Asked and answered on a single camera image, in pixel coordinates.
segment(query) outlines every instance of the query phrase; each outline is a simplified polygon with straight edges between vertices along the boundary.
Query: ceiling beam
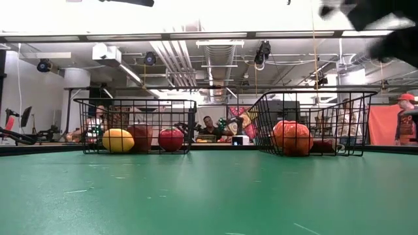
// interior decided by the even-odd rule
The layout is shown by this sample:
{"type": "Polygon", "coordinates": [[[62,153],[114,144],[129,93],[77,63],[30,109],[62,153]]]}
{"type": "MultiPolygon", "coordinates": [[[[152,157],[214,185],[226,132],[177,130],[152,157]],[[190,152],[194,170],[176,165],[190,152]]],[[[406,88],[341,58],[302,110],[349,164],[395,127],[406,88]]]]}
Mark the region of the ceiling beam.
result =
{"type": "MultiPolygon", "coordinates": [[[[346,36],[341,30],[315,31],[316,39],[365,39],[380,38],[379,30],[376,33],[354,34],[346,36]]],[[[312,31],[241,31],[241,32],[176,32],[176,33],[143,33],[143,34],[115,34],[98,35],[82,33],[77,35],[39,35],[36,33],[0,33],[0,43],[21,42],[21,43],[47,43],[47,42],[129,42],[129,41],[161,41],[161,40],[210,40],[210,39],[248,39],[248,40],[268,40],[268,39],[312,39],[312,31]]]]}

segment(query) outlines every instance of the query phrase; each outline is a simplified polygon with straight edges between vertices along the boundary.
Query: dark red ball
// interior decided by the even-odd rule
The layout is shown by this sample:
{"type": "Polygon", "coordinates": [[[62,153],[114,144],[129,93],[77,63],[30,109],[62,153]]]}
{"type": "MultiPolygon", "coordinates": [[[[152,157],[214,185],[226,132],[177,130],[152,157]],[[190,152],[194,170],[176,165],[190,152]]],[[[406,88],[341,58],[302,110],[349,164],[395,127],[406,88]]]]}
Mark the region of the dark red ball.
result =
{"type": "Polygon", "coordinates": [[[152,126],[146,123],[135,123],[128,127],[127,131],[131,133],[135,144],[131,148],[133,153],[147,153],[151,150],[152,144],[152,126]]]}

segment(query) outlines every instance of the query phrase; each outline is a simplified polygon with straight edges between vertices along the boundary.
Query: orange curtain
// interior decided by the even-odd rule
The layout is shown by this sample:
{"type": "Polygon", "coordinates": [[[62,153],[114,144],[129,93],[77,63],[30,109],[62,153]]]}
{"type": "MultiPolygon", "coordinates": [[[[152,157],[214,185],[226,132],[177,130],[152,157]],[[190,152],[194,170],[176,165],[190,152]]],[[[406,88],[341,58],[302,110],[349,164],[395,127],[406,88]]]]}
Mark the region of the orange curtain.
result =
{"type": "Polygon", "coordinates": [[[368,120],[371,145],[392,146],[396,133],[399,106],[371,106],[368,120]]]}

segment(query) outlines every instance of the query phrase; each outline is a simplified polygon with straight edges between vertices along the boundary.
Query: orange ball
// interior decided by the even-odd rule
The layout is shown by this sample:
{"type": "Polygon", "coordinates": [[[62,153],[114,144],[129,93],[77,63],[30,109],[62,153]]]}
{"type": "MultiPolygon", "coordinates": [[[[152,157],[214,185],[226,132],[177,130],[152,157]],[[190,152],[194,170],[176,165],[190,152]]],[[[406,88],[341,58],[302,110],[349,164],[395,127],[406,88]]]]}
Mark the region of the orange ball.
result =
{"type": "Polygon", "coordinates": [[[273,144],[282,149],[286,156],[307,156],[314,138],[307,126],[296,121],[280,121],[273,128],[273,144]]]}

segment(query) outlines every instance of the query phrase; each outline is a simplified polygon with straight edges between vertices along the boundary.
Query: red cap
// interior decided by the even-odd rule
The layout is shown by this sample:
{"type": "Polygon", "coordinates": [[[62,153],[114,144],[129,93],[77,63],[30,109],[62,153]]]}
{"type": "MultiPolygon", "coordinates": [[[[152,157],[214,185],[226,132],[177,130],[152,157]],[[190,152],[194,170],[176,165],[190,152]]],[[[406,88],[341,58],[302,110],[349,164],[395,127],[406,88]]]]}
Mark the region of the red cap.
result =
{"type": "Polygon", "coordinates": [[[415,97],[411,94],[401,94],[398,101],[415,101],[415,97]]]}

